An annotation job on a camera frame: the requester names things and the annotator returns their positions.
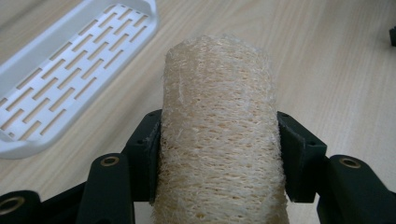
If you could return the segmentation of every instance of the light wood surface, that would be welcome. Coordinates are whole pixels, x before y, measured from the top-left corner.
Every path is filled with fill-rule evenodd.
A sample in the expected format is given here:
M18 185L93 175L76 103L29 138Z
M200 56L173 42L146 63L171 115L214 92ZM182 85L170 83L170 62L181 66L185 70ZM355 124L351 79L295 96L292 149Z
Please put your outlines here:
M0 63L78 2L0 0ZM96 157L120 152L143 116L162 107L166 51L185 38L221 34L269 52L278 110L323 140L328 156L366 161L396 190L396 48L389 41L395 1L157 5L158 33L55 145L28 159L0 160L0 195L32 189L46 200L83 182ZM318 223L314 204L291 203L288 211L292 224ZM148 205L137 213L138 223L150 223Z

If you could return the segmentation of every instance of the natural loofah sponge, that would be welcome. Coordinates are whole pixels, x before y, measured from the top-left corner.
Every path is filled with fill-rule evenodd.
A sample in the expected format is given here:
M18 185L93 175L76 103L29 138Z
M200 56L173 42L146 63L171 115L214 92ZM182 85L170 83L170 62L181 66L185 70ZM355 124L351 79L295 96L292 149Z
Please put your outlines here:
M154 219L289 223L268 57L201 36L166 55Z

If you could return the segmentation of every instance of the white plastic tray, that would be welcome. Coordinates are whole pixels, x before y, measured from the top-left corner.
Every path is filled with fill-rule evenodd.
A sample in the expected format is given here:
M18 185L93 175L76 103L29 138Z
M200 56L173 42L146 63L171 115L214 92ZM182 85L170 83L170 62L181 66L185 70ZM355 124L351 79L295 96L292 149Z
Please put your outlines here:
M153 37L155 0L87 0L0 66L0 158L54 143Z

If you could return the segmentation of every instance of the cylindrical loofah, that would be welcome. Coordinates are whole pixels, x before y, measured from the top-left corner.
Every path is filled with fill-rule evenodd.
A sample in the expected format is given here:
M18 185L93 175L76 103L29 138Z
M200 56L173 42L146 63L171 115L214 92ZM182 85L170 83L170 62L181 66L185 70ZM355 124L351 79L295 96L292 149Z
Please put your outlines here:
M289 223L267 55L202 36L166 55L154 219Z

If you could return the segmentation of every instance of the wooden table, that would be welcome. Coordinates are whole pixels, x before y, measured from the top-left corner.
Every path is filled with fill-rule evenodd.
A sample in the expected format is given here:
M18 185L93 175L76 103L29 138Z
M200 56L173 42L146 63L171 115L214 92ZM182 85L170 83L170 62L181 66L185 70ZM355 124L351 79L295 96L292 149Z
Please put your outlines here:
M78 4L0 0L0 63ZM328 156L366 161L396 190L394 1L158 1L158 33L66 134L24 160L0 160L0 195L32 189L42 200L87 178L91 162L120 152L138 122L162 107L164 55L185 38L235 35L267 49L278 110L328 145ZM149 205L136 208L150 223ZM318 223L314 204L293 204L290 223Z

